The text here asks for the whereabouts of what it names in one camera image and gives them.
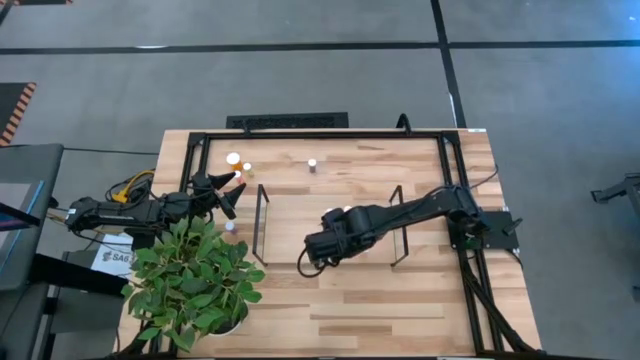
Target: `wooden table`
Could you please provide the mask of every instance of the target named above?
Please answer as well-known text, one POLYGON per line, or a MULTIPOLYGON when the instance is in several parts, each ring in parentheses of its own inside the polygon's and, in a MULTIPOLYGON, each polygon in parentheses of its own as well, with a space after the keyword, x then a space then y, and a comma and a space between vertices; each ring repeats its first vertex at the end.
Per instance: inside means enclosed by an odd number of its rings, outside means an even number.
MULTIPOLYGON (((489 139, 486 132, 460 130, 459 135, 473 184, 494 170, 489 139)), ((188 130, 165 132, 154 193, 178 191, 188 136, 188 130)), ((255 176, 245 176, 248 186, 236 209, 239 234, 226 240, 251 244, 258 184, 270 199, 264 254, 269 266, 257 286, 263 299, 250 306, 249 317, 234 334, 203 338, 190 354, 179 357, 474 354, 458 260, 442 218, 407 229, 410 254, 395 268, 389 266, 395 258, 390 235, 369 253, 329 268, 320 277, 303 278, 295 268, 304 235, 320 229, 319 218, 327 208, 388 205, 397 185, 405 201, 442 185, 435 141, 215 140, 208 172, 228 172, 225 159, 232 151, 251 162, 255 176), (316 174, 307 169, 309 158, 318 160, 316 174)), ((454 164, 453 152, 448 154, 454 164)), ((497 177, 473 193, 484 209, 505 205, 497 177)), ((222 214, 215 218, 225 219, 222 214)), ((496 305, 526 342, 540 347, 520 266, 505 251, 485 253, 496 305)), ((485 347, 491 348, 486 314, 479 303, 478 308, 485 347)), ((122 343, 128 344, 138 328, 139 321, 126 314, 125 306, 119 328, 122 343)))

